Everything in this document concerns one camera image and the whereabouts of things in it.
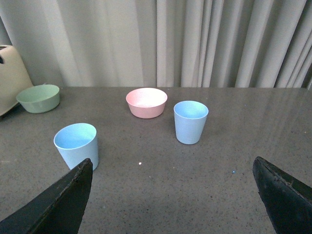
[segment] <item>pink bowl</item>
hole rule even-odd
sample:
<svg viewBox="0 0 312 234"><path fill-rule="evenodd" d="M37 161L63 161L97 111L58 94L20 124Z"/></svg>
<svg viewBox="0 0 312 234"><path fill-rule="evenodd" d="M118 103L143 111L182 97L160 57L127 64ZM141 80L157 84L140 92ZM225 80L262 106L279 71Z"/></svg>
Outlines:
<svg viewBox="0 0 312 234"><path fill-rule="evenodd" d="M128 93L126 101L134 116L155 118L163 113L167 98L167 94L159 89L140 88Z"/></svg>

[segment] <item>beige appliance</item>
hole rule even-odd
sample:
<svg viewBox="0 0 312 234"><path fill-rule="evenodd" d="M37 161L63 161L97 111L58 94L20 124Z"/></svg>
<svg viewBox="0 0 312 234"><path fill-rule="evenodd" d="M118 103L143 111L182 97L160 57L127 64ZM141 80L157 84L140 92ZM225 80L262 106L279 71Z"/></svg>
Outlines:
<svg viewBox="0 0 312 234"><path fill-rule="evenodd" d="M11 45L0 45L0 116L12 109L18 102L17 94L32 87L24 63Z"/></svg>

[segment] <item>cup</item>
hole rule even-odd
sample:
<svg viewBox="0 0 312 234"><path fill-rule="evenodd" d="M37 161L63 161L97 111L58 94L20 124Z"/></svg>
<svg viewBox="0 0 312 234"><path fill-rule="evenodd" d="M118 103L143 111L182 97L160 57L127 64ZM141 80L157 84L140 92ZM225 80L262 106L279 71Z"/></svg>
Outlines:
<svg viewBox="0 0 312 234"><path fill-rule="evenodd" d="M197 101L182 101L174 106L175 134L183 144L195 144L199 141L209 110Z"/></svg>
<svg viewBox="0 0 312 234"><path fill-rule="evenodd" d="M62 128L54 137L54 144L69 169L73 169L86 158L98 166L97 130L88 123L75 123Z"/></svg>

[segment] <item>bowl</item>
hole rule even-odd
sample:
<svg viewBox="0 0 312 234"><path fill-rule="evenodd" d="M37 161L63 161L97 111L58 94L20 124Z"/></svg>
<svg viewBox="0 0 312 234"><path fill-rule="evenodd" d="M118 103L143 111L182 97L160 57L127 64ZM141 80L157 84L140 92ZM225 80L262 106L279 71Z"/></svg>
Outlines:
<svg viewBox="0 0 312 234"><path fill-rule="evenodd" d="M59 88L52 84L43 84L21 91L16 100L30 113L50 111L59 104Z"/></svg>
<svg viewBox="0 0 312 234"><path fill-rule="evenodd" d="M126 101L131 113L138 118L155 118L164 111L167 94L155 88L140 88L128 93Z"/></svg>

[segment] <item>table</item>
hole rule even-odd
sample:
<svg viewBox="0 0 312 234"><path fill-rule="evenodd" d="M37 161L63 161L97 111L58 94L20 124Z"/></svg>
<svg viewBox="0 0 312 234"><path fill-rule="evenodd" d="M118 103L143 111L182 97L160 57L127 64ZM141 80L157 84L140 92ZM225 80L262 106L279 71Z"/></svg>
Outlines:
<svg viewBox="0 0 312 234"><path fill-rule="evenodd" d="M312 186L312 93L306 89L160 88L164 113L139 119L134 88L61 88L60 105L0 120L0 220L69 169L53 144L61 128L94 125L99 165L81 234L274 233L252 174L261 156ZM173 106L209 108L201 140L176 139Z"/></svg>

